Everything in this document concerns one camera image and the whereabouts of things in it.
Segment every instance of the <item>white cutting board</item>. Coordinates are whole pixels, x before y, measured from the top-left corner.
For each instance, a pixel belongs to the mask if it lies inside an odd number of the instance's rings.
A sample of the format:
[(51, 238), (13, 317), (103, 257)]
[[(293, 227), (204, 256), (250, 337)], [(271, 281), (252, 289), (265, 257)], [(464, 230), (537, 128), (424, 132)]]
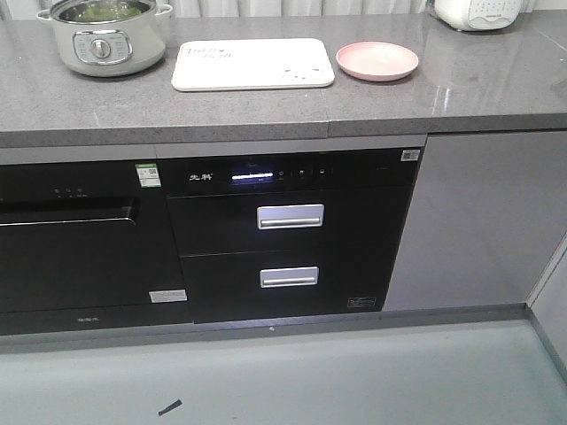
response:
[(210, 91), (325, 87), (334, 80), (320, 40), (289, 38), (185, 42), (171, 83)]

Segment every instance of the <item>control panel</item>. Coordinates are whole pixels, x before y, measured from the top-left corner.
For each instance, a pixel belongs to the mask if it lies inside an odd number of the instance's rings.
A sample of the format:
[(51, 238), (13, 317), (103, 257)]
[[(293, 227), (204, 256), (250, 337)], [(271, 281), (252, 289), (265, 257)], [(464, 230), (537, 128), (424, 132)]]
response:
[(522, 8), (522, 0), (472, 0), (469, 23), (475, 29), (506, 27), (516, 19)]
[(80, 31), (73, 43), (77, 58), (85, 64), (116, 65), (132, 56), (128, 35), (120, 30)]
[(169, 159), (159, 165), (169, 196), (398, 186), (413, 179), (419, 149)]

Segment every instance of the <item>dishwasher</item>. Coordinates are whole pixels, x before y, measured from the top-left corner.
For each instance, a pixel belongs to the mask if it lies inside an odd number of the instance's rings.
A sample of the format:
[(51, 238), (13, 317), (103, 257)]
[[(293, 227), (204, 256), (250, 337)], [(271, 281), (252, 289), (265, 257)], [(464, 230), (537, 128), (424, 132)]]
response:
[(195, 323), (380, 311), (420, 153), (160, 160)]
[(155, 159), (0, 166), (0, 335), (191, 321)]

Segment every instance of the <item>oven handle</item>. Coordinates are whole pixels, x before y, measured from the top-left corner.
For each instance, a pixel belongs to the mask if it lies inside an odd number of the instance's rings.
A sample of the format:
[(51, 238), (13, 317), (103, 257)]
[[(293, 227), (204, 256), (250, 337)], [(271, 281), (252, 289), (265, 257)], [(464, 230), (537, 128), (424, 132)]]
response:
[(261, 288), (316, 285), (319, 267), (269, 268), (260, 270)]
[(136, 224), (133, 197), (84, 197), (0, 204), (0, 228), (71, 223)]
[(272, 228), (319, 228), (325, 205), (261, 206), (257, 210), (259, 230)]

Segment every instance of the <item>rice cooker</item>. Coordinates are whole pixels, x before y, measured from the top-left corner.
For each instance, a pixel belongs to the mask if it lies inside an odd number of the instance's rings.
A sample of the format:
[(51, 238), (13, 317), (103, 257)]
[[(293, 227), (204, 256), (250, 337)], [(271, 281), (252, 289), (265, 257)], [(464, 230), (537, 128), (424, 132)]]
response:
[(483, 31), (510, 25), (522, 9), (523, 0), (435, 0), (434, 11), (460, 31)]
[(142, 71), (163, 57), (160, 21), (172, 12), (171, 5), (155, 0), (63, 0), (36, 18), (53, 28), (65, 65), (113, 77)]

